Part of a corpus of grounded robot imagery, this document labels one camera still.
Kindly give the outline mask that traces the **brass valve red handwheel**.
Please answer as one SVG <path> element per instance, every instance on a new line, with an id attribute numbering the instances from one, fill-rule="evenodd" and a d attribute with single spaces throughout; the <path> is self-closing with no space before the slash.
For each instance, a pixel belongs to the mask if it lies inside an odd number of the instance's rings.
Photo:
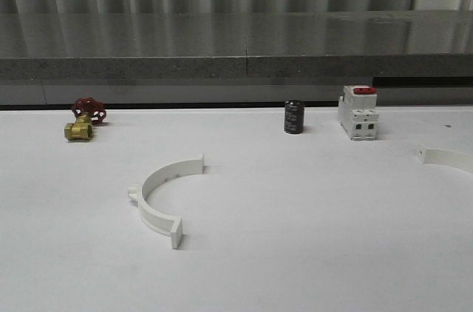
<path id="1" fill-rule="evenodd" d="M 104 105 L 94 98 L 78 98 L 72 105 L 72 112 L 75 122 L 64 127 L 67 140 L 91 140 L 93 125 L 103 123 L 106 118 Z"/>

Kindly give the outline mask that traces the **white circuit breaker red switch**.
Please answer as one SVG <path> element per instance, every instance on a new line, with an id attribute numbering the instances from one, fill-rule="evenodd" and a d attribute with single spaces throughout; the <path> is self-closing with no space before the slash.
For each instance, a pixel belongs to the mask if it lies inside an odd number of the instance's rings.
<path id="1" fill-rule="evenodd" d="M 344 86 L 338 99 L 338 122 L 351 140 L 375 140 L 379 117 L 376 101 L 375 87 Z"/>

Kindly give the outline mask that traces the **white half pipe clamp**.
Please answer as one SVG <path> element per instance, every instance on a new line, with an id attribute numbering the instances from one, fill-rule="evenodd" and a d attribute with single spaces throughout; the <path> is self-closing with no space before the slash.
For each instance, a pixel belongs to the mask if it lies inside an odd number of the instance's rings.
<path id="1" fill-rule="evenodd" d="M 420 145 L 418 159 L 423 164 L 435 164 L 473 173 L 472 155 L 450 149 L 439 149 Z"/>
<path id="2" fill-rule="evenodd" d="M 128 188 L 128 196 L 136 202 L 142 221 L 153 231 L 169 237 L 173 249 L 179 248 L 183 237 L 182 218 L 152 208 L 147 202 L 147 197 L 166 182 L 203 172 L 204 154 L 201 154 L 195 159 L 181 160 L 163 166 L 148 176 L 143 183 Z"/>

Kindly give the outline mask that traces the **black cylindrical capacitor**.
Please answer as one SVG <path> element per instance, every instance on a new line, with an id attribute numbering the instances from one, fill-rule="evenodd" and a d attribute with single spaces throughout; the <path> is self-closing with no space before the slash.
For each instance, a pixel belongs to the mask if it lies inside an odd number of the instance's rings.
<path id="1" fill-rule="evenodd" d="M 304 129 L 304 102 L 285 101 L 284 131 L 288 134 L 300 134 Z"/>

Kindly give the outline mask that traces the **grey stone ledge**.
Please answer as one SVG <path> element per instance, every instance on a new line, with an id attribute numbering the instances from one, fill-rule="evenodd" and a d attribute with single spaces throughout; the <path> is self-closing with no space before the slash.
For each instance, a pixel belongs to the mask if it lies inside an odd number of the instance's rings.
<path id="1" fill-rule="evenodd" d="M 472 13 L 4 14 L 1 77 L 313 84 L 472 75 Z"/>

